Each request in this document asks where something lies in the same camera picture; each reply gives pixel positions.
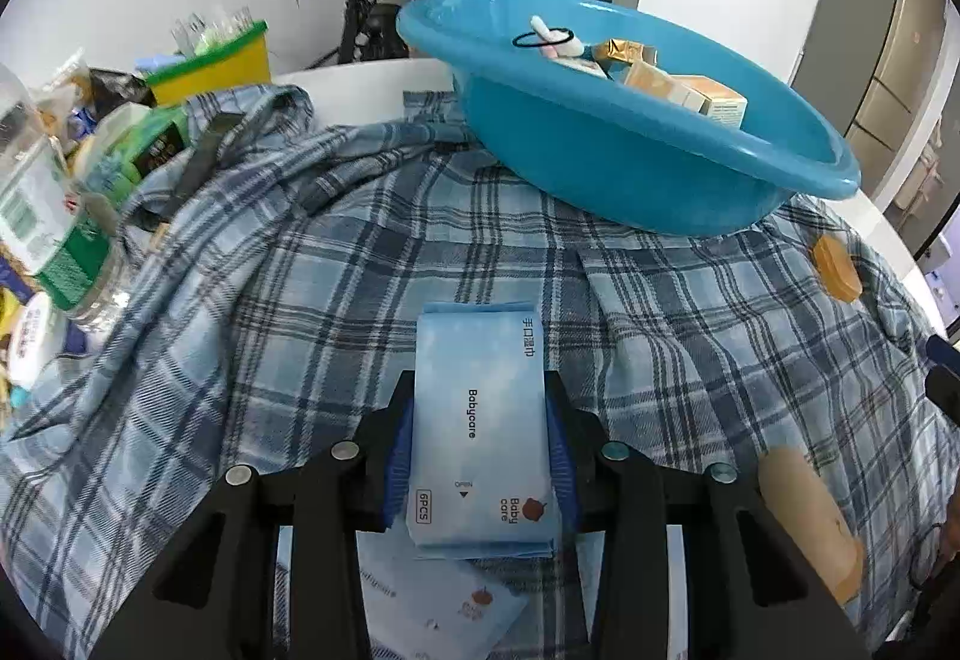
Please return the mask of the round tan wooden disc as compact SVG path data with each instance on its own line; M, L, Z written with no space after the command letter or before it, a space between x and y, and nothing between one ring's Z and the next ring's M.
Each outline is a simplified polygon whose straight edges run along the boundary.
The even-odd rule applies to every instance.
M776 447L758 462L758 487L768 511L804 553L840 605L861 590L866 552L827 484L804 454Z

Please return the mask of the blue Babycare wipes pack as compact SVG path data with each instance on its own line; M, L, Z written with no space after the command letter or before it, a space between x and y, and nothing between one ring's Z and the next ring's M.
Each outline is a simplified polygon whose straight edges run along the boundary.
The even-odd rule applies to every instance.
M426 557L553 553L560 514L532 302L437 302L421 312L405 520Z

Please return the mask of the blue plaid shirt cloth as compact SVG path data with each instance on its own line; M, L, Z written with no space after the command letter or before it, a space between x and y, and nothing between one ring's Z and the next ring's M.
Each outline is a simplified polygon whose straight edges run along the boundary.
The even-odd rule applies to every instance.
M319 128L297 88L237 112L212 179L148 249L174 160L128 199L132 299L107 345L44 369L2 444L2 562L53 648L82 658L226 468L296 467L387 403L430 302L532 302L571 400L654 462L747 472L807 455L866 548L848 616L878 646L914 603L958 472L924 395L931 329L889 264L794 197L726 238L591 217L516 178L449 96ZM862 295L828 295L823 234Z

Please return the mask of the orange soap bar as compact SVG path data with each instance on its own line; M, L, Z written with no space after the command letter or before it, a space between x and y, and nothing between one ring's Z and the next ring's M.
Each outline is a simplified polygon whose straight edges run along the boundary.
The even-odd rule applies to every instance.
M854 302L861 298L862 281L843 242L823 234L814 245L812 257L828 295L841 302Z

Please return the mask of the green label water bottle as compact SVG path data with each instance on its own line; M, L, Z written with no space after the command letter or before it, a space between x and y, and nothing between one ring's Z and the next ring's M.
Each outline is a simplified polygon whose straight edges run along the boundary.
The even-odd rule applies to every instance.
M2 72L2 244L83 332L109 335L127 307L116 211L68 174L31 94Z

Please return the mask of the beige orange-top box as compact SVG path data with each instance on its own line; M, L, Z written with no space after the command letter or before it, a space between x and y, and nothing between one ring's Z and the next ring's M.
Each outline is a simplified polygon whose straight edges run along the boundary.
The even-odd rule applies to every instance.
M675 80L688 86L703 98L700 112L727 127L741 128L748 101L743 94L706 75L675 75Z

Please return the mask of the blue plastic basin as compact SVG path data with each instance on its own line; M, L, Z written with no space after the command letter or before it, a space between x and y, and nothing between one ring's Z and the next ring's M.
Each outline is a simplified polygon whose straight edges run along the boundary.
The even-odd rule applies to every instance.
M706 75L745 96L727 127L516 46L531 16L583 43L655 47L669 72ZM796 194L844 200L861 169L807 101L713 39L601 0L412 0L405 43L448 64L467 125L519 178L592 215L672 236L747 228Z

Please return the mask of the cream small box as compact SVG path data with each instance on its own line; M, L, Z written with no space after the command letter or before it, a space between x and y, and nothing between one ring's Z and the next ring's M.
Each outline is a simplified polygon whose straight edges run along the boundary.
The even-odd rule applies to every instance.
M652 98L685 107L688 111L700 112L706 103L703 94L696 89L686 86L679 78L672 77L670 73L645 61L631 64L623 84Z

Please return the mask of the yellow green plastic container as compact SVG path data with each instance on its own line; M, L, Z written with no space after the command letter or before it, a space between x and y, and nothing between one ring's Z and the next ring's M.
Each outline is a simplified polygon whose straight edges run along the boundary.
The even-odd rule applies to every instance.
M254 22L231 43L145 77L158 106L183 103L197 94L272 81L267 23Z

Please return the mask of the gold foil box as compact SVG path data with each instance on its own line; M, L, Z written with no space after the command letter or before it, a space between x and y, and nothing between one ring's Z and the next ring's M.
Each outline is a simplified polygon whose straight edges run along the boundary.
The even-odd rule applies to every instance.
M612 38L594 44L590 48L592 59L603 64L604 62L613 62L614 64L633 65L641 61L649 65L658 65L659 51L649 44L636 43L630 39Z

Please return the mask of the grey gold refrigerator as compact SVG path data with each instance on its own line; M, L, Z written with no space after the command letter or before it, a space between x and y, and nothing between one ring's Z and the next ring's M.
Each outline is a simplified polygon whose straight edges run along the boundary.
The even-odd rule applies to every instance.
M791 85L848 140L874 192L907 139L946 33L946 0L818 0Z

